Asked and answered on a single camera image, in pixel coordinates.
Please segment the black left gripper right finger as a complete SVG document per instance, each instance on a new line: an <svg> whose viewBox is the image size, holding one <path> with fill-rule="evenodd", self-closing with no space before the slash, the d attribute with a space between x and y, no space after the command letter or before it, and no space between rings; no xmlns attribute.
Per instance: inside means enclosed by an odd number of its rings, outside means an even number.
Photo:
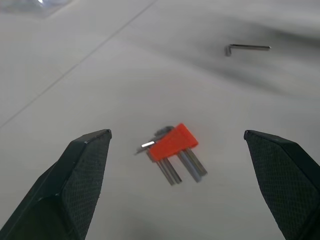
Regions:
<svg viewBox="0 0 320 240"><path fill-rule="evenodd" d="M285 240L320 240L320 165L288 139L246 130L260 192Z"/></svg>

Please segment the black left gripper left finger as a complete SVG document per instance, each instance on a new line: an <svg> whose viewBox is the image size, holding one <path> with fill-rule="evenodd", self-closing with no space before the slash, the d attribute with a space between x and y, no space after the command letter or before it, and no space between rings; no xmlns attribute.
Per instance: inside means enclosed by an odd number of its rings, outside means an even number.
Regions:
<svg viewBox="0 0 320 240"><path fill-rule="evenodd" d="M0 229L0 240L85 240L111 139L111 130L102 129L71 141Z"/></svg>

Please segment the hex keys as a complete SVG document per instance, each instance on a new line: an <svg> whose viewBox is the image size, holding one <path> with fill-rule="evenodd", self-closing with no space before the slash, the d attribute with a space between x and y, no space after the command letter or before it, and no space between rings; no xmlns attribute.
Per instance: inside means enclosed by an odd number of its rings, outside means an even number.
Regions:
<svg viewBox="0 0 320 240"><path fill-rule="evenodd" d="M153 145L149 149L149 153L155 161L160 161L188 148L194 148L198 144L199 142L189 129L180 123Z"/></svg>

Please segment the silver hex key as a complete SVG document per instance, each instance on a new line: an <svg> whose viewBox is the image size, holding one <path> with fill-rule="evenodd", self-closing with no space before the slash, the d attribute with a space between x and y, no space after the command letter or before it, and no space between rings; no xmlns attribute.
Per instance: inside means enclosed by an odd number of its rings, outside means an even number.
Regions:
<svg viewBox="0 0 320 240"><path fill-rule="evenodd" d="M257 50L257 51L269 51L271 49L270 46L264 45L247 45L247 44L229 44L224 48L224 55L226 57L230 57L232 55L232 50Z"/></svg>

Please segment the clear plastic packaging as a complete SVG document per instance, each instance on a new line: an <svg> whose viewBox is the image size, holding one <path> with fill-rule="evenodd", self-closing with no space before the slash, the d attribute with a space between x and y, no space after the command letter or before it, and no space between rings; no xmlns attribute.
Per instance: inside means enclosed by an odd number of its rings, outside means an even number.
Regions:
<svg viewBox="0 0 320 240"><path fill-rule="evenodd" d="M0 0L0 16L47 18L75 0Z"/></svg>

